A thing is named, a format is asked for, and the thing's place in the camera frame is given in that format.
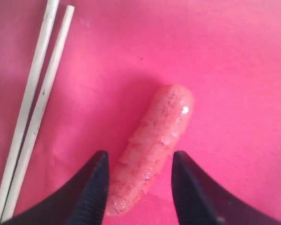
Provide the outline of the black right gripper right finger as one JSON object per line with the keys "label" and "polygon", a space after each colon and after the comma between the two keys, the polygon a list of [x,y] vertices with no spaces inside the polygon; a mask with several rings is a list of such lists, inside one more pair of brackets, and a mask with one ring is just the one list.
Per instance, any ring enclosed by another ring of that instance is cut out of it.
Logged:
{"label": "black right gripper right finger", "polygon": [[224,189],[185,151],[174,152],[171,189],[181,225],[281,224]]}

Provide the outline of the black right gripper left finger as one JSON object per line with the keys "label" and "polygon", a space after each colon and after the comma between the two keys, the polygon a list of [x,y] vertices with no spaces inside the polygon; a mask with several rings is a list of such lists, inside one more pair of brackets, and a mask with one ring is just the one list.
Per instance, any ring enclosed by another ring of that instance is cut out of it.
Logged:
{"label": "black right gripper left finger", "polygon": [[6,225],[100,225],[110,183],[109,155],[99,150],[61,188]]}

